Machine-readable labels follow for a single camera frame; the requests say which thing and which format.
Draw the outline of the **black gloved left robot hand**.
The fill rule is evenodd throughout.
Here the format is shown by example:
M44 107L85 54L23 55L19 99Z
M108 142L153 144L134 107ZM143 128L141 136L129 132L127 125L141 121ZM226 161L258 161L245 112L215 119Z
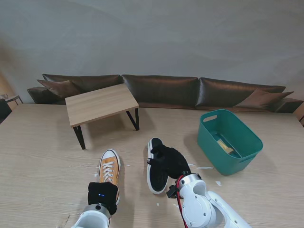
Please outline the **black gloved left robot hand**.
M117 211L118 187L110 182L91 182L88 185L88 205L101 204L113 215Z

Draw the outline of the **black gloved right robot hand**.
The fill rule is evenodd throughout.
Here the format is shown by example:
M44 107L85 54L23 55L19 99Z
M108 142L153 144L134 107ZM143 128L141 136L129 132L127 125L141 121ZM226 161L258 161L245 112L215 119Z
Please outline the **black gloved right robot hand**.
M148 158L147 163L152 167L168 174L172 179L191 174L185 157L176 149L165 145L158 145L151 150L153 158Z

